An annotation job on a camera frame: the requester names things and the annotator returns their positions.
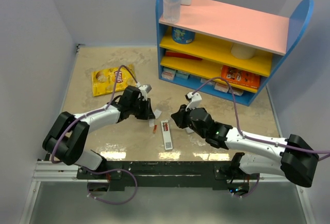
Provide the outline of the slim white remote control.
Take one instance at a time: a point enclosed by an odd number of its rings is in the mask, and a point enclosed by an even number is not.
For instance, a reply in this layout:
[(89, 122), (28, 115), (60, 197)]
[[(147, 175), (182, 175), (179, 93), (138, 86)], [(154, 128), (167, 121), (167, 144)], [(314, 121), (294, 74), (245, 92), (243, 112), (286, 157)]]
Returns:
[[(167, 122), (168, 123), (168, 128), (169, 130), (167, 132), (165, 132), (163, 130), (163, 123)], [(170, 126), (169, 126), (169, 121), (168, 120), (164, 120), (160, 122), (161, 124), (161, 131), (162, 131), (162, 136), (163, 136), (163, 144), (164, 144), (164, 149), (166, 151), (170, 151), (173, 149), (173, 143), (172, 143), (172, 138), (171, 138), (171, 132), (170, 132)]]

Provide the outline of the slim white battery cover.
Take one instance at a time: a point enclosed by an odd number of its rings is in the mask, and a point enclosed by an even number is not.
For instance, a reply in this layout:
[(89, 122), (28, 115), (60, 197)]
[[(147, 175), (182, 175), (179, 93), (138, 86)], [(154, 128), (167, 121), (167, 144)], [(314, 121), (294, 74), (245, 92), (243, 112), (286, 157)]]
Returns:
[(149, 127), (154, 127), (154, 119), (149, 120)]

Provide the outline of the wide white remote control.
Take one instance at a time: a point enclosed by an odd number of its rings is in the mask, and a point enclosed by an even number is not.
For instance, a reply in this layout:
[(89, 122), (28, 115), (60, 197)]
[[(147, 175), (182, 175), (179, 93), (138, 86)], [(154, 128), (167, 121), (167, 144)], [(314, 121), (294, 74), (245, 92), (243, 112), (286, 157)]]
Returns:
[(186, 132), (187, 132), (188, 134), (192, 134), (194, 131), (193, 131), (192, 129), (190, 129), (189, 127), (187, 127), (187, 128), (186, 128)]

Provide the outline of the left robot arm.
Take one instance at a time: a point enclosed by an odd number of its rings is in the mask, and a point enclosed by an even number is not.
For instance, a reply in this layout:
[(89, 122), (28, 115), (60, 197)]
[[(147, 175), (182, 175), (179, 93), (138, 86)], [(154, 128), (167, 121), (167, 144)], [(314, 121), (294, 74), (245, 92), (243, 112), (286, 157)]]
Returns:
[(151, 99), (147, 96), (151, 89), (151, 85), (128, 86), (122, 95), (96, 110), (82, 114), (62, 112), (44, 139), (42, 148), (52, 155), (52, 159), (88, 168), (94, 178), (103, 178), (107, 172), (105, 158), (85, 149), (89, 133), (120, 123), (129, 116), (138, 120), (154, 119)]

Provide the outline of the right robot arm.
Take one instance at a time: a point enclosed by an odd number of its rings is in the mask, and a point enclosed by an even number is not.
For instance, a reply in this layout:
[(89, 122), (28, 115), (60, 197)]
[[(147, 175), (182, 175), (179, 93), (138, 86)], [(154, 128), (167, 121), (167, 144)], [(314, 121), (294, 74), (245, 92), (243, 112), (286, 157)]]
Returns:
[(192, 129), (214, 148), (243, 151), (243, 155), (233, 158), (229, 167), (235, 179), (264, 173), (284, 176), (301, 187), (312, 186), (319, 156), (298, 135), (272, 138), (240, 134), (237, 128), (214, 121), (204, 108), (187, 109), (185, 105), (171, 118), (178, 128)]

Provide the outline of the tissue pack centre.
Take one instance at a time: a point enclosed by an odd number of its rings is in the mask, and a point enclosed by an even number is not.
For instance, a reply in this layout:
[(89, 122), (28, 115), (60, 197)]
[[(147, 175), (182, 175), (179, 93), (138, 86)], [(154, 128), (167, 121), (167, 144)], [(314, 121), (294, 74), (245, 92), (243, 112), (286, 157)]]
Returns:
[(201, 78), (201, 79), (200, 79), (200, 82), (201, 82), (202, 84), (206, 83), (207, 85), (210, 85), (210, 86), (215, 86), (215, 84), (216, 84), (216, 82), (214, 82), (214, 81), (209, 81), (209, 80), (206, 79), (206, 78)]

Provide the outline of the teal tissue pack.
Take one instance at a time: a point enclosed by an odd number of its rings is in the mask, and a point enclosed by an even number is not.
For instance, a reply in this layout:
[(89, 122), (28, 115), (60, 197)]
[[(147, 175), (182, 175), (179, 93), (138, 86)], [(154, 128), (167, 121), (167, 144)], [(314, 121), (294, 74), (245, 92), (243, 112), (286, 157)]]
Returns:
[(184, 71), (177, 70), (175, 76), (182, 79), (188, 79), (190, 74)]

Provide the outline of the tissue pack far left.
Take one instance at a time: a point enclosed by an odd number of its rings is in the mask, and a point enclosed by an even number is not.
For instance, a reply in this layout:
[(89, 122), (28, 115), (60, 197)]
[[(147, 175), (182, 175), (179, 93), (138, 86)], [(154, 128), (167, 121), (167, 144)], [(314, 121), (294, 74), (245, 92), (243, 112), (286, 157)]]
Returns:
[(161, 77), (167, 80), (172, 81), (175, 77), (176, 74), (176, 70), (175, 69), (171, 69), (171, 68), (167, 68), (167, 67), (163, 67), (163, 71), (161, 73)]

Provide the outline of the tissue pack red label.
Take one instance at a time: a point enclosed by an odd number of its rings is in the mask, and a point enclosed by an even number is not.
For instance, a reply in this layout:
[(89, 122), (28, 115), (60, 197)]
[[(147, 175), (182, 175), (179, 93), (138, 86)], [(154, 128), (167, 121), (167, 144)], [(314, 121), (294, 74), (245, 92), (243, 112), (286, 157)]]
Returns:
[(216, 83), (215, 86), (214, 86), (214, 89), (216, 91), (220, 91), (220, 92), (223, 92), (223, 93), (228, 93), (229, 86), (227, 84)]

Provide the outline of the yellow Lays chips bag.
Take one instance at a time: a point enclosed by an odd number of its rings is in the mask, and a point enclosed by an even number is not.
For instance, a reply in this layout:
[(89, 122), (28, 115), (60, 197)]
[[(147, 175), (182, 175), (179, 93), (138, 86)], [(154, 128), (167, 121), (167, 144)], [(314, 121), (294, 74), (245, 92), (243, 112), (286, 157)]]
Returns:
[(94, 97), (101, 95), (111, 94), (113, 92), (113, 86), (116, 81), (116, 76), (119, 74), (116, 84), (116, 90), (123, 91), (127, 86), (135, 86), (136, 81), (132, 75), (122, 68), (118, 73), (118, 67), (102, 69), (91, 73), (92, 79), (92, 94)]

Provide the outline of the tissue pack far right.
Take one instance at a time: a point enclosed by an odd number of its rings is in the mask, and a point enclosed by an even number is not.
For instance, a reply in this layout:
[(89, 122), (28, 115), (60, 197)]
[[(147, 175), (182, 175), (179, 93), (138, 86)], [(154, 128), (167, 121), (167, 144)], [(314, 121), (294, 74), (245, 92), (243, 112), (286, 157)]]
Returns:
[(237, 96), (242, 96), (243, 93), (244, 93), (244, 90), (236, 88), (236, 87), (229, 87), (228, 92), (230, 94), (234, 94), (234, 95), (237, 95)]

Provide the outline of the red flat box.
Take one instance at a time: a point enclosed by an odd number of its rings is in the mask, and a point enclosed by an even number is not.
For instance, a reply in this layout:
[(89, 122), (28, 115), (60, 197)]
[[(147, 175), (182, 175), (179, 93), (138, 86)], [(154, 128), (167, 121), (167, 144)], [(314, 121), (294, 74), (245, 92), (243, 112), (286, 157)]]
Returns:
[(184, 58), (184, 59), (192, 59), (192, 60), (202, 60), (199, 57), (184, 54), (184, 53), (173, 51), (173, 50), (166, 50), (165, 55), (168, 56), (168, 57), (176, 57), (176, 58)]

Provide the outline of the orange snack package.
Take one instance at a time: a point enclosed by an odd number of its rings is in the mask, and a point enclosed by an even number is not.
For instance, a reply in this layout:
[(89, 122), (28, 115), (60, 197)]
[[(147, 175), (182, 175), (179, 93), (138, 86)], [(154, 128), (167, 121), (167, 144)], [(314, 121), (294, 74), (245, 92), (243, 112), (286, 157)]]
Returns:
[(221, 77), (244, 87), (258, 89), (260, 86), (260, 75), (229, 66), (222, 66)]

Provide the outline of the blue wooden shelf unit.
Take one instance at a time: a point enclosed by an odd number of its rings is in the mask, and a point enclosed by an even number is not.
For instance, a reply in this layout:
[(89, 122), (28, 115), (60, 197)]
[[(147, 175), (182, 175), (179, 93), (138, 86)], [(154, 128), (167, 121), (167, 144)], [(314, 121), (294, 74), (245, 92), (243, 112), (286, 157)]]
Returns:
[[(158, 71), (167, 67), (187, 72), (188, 79), (174, 77), (172, 83), (200, 88), (201, 92), (249, 106), (300, 42), (314, 5), (314, 0), (302, 0), (287, 18), (213, 0), (192, 0), (191, 5), (181, 7), (176, 27), (195, 32), (195, 39), (179, 44), (171, 37), (173, 25), (163, 19), (163, 0), (156, 0)], [(248, 60), (235, 58), (230, 53), (233, 43), (256, 48), (255, 56)], [(166, 50), (202, 60), (168, 57)], [(260, 75), (259, 88), (242, 86), (243, 95), (233, 97), (213, 86), (202, 86), (201, 78), (218, 81), (224, 65)]]

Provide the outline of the blue printed can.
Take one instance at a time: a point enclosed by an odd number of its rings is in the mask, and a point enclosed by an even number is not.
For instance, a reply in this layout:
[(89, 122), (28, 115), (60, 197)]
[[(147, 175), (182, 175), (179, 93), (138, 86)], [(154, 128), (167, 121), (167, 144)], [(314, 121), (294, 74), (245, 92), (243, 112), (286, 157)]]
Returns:
[(179, 44), (189, 44), (195, 39), (195, 32), (182, 28), (172, 27), (172, 39)]

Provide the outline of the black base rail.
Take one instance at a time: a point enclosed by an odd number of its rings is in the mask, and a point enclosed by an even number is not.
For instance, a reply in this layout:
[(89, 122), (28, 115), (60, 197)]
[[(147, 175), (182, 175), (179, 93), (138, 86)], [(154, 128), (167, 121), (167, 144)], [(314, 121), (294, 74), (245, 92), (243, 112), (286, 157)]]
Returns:
[(89, 182), (106, 183), (110, 191), (123, 191), (127, 187), (181, 187), (229, 190), (246, 193), (256, 174), (248, 175), (231, 166), (230, 161), (108, 161), (94, 174), (79, 169), (77, 178)]

